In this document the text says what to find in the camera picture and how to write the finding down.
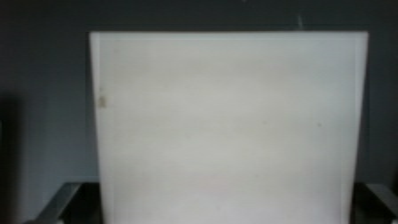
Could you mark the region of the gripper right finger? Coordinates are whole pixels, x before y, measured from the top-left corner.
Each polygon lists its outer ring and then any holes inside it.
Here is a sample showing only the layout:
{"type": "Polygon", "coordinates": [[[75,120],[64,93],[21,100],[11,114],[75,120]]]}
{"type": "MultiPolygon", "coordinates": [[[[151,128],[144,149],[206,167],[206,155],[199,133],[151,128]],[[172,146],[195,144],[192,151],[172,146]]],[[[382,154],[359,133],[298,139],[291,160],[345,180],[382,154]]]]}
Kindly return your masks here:
{"type": "Polygon", "coordinates": [[[352,224],[398,224],[398,196],[382,184],[353,186],[352,224]]]}

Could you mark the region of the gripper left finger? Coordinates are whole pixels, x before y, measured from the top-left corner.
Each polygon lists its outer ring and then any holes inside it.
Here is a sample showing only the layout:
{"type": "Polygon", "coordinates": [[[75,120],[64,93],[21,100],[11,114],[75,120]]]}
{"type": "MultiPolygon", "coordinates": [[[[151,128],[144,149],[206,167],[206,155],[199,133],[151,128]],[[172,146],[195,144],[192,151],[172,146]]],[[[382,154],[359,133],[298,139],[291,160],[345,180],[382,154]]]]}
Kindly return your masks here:
{"type": "Polygon", "coordinates": [[[23,224],[99,224],[99,183],[66,183],[37,217],[23,224]]]}

